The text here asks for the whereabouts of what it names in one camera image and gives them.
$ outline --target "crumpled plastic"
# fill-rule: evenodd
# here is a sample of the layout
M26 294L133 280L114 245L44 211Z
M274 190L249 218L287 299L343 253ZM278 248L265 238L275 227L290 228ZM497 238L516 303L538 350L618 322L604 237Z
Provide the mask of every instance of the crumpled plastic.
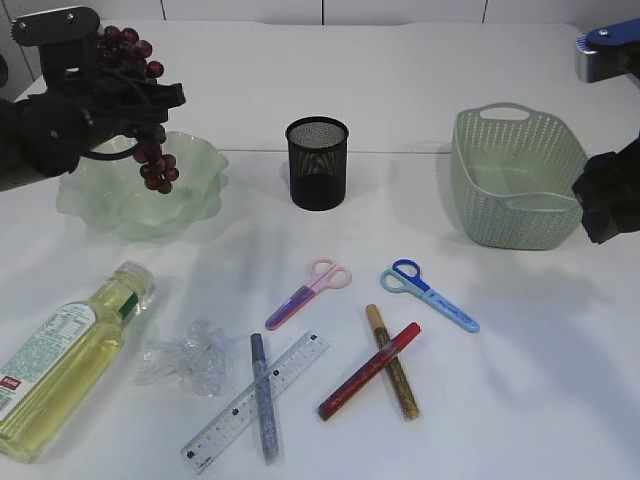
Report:
M225 354L216 345L209 321L194 321L181 341L147 341L133 383L150 385L174 375L187 393L202 397L222 394Z

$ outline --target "blue scissors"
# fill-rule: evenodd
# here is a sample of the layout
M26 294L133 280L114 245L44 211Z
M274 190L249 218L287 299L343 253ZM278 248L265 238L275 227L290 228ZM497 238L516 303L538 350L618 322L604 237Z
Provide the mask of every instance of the blue scissors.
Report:
M414 275L409 275L400 269L402 266L413 267L416 273ZM389 285L387 281L387 278L389 277L395 278L402 285L399 287ZM435 308L445 317L452 320L456 325L462 327L469 333L476 333L480 329L478 322L422 281L422 278L420 278L420 266L413 260L403 258L394 262L390 269L382 272L382 275L380 276L380 283L388 292L408 292L415 295L424 303Z

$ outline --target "pen cap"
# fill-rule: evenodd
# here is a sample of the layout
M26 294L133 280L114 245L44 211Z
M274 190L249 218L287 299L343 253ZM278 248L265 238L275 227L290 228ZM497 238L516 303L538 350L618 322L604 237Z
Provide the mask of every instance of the pen cap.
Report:
M404 347L409 345L411 340L413 340L420 333L420 325L416 322L412 322L405 327L398 335L393 338L393 343L398 348L398 350L402 350Z
M369 325L371 325L372 330L375 330L376 328L385 328L380 312L378 311L378 307L374 304L367 305L365 312L367 313L367 319L369 320Z
M264 345L262 343L262 335L254 333L251 335L251 361L264 361Z

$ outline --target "green plastic basket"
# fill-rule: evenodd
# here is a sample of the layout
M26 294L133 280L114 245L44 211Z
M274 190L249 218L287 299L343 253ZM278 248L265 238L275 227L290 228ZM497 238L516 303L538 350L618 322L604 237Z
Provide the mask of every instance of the green plastic basket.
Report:
M526 118L489 116L504 109ZM459 113L451 181L467 235L490 247L557 247L580 223L582 211L571 185L586 161L569 127L553 115L514 103Z

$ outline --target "clear ruler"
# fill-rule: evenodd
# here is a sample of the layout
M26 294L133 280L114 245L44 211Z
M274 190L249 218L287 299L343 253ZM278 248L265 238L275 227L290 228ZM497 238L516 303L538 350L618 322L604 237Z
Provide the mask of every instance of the clear ruler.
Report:
M284 392L327 348L329 344L312 332L300 337L300 340L269 367L266 376L271 386L272 398ZM257 418L255 383L245 388L181 450L182 458L196 474L201 474L211 465Z

